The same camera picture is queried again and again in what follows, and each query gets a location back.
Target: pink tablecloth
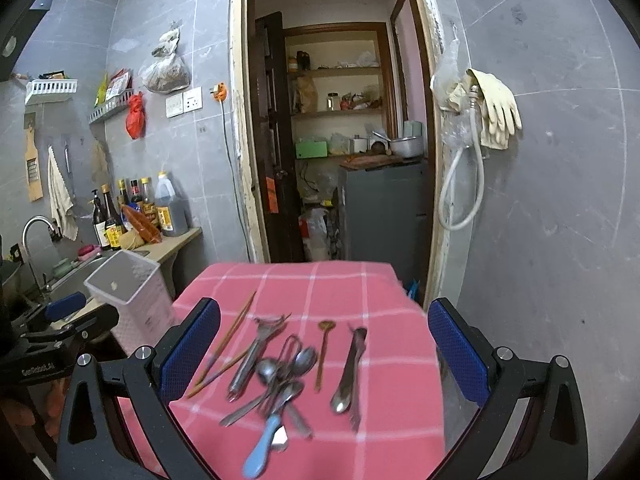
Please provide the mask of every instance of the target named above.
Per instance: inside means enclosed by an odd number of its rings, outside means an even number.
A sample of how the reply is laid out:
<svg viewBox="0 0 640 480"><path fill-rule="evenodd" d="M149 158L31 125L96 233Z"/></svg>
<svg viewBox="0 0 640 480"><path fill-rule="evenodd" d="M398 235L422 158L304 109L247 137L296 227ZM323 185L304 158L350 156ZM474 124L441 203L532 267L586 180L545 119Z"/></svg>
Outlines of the pink tablecloth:
<svg viewBox="0 0 640 480"><path fill-rule="evenodd" d="M218 338L228 330L252 291L248 319L214 368L245 349L255 336L255 316L292 313L287 329L267 348L276 357L287 335L297 333L318 350L318 322L334 319L325 361L322 391L313 385L316 369L305 377L305 390L295 401L314 429L314 439L302 440L287 423L289 449L272 452L265 480L424 480L444 456L442 391L435 343L426 316L404 294L387 264L321 262L314 264L215 264L204 270L174 303L183 319L203 296L214 298L222 310ZM348 415L337 416L329 399L340 380L351 333L369 329L360 369L362 423L356 435ZM226 387L235 368L193 399L170 407L184 431L223 480L242 478L242 464L254 448L264 421L252 412L229 428L220 419L264 388L252 378L237 402L226 400ZM132 436L153 470L160 471L128 402L123 403Z"/></svg>

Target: light switch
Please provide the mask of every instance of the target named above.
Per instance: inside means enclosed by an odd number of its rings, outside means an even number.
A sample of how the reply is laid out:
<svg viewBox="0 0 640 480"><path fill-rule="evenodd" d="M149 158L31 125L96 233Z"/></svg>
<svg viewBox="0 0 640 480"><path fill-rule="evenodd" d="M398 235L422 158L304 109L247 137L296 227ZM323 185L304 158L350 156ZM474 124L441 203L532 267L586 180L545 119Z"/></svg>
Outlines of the light switch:
<svg viewBox="0 0 640 480"><path fill-rule="evenodd" d="M175 117L176 115L184 113L182 106L182 94L168 97L165 101L165 105L167 117Z"/></svg>
<svg viewBox="0 0 640 480"><path fill-rule="evenodd" d="M191 90L187 90L182 94L183 107L185 112L192 112L202 108L202 87L198 86Z"/></svg>

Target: orange plastic bag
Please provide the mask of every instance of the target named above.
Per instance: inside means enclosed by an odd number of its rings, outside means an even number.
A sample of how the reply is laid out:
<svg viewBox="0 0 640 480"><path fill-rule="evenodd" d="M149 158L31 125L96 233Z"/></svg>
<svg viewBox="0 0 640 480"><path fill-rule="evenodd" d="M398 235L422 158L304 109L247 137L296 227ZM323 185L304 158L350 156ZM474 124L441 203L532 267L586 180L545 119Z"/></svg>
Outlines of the orange plastic bag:
<svg viewBox="0 0 640 480"><path fill-rule="evenodd" d="M129 98L129 113L125 126L132 139L139 139L142 136L145 129L145 106L142 102L142 92Z"/></svg>
<svg viewBox="0 0 640 480"><path fill-rule="evenodd" d="M128 205L123 205L122 210L124 211L124 216L127 217L127 220L146 243L159 244L162 241L160 231L145 214Z"/></svg>

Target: bolt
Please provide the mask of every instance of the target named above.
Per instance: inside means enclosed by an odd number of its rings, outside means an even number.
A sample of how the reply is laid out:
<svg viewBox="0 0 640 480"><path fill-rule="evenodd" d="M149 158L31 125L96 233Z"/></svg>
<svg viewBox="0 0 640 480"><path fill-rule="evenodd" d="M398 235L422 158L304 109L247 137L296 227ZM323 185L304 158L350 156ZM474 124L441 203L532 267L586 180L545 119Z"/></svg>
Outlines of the bolt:
<svg viewBox="0 0 640 480"><path fill-rule="evenodd" d="M91 356L89 354L82 354L78 358L78 364L80 366L87 366L91 362Z"/></svg>
<svg viewBox="0 0 640 480"><path fill-rule="evenodd" d="M146 359L151 355L151 347L150 346L141 346L136 350L136 358L138 359Z"/></svg>
<svg viewBox="0 0 640 480"><path fill-rule="evenodd" d="M567 368L569 366L569 359L563 355L559 355L556 357L556 364L561 368Z"/></svg>
<svg viewBox="0 0 640 480"><path fill-rule="evenodd" d="M508 361L513 357L513 352L511 351L510 348L507 348L506 346L501 346L500 348L497 349L495 353L503 361Z"/></svg>

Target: trash bin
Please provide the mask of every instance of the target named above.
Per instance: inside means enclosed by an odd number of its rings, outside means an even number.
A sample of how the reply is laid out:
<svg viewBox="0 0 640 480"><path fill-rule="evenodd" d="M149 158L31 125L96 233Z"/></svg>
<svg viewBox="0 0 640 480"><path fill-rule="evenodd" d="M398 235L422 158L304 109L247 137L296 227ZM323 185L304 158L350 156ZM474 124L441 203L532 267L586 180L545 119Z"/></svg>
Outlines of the trash bin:
<svg viewBox="0 0 640 480"><path fill-rule="evenodd" d="M120 320L111 332L127 354L142 345L155 346L175 324L160 264L144 256L118 251L84 284L97 301L118 310Z"/></svg>

